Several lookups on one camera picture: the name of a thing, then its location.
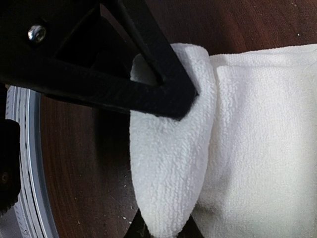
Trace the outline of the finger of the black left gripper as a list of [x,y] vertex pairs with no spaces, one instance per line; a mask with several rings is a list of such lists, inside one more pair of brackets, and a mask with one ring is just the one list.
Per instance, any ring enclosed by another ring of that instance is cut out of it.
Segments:
[[[133,53],[105,6],[154,73],[131,81]],[[143,0],[3,0],[0,80],[51,98],[182,119],[198,92]]]

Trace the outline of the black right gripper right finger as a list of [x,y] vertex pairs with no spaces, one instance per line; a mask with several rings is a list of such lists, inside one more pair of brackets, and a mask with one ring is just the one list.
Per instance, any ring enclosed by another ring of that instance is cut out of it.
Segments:
[[204,238],[192,216],[188,219],[177,238]]

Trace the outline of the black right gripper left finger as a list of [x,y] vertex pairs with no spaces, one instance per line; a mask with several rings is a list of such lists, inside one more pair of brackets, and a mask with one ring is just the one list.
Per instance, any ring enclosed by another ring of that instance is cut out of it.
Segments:
[[130,224],[124,238],[151,238],[151,234],[147,228],[144,219],[142,218],[141,211],[138,209],[135,217]]

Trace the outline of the white towel with blue emblem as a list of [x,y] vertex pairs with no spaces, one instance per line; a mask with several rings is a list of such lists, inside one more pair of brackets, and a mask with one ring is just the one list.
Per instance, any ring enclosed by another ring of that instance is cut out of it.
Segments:
[[137,205],[150,234],[190,217],[206,238],[317,235],[317,46],[210,56],[173,44],[199,95],[181,121],[130,114]]

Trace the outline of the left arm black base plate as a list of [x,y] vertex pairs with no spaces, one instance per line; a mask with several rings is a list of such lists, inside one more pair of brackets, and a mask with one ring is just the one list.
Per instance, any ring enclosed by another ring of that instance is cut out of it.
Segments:
[[0,214],[17,201],[20,180],[20,126],[11,119],[0,120]]

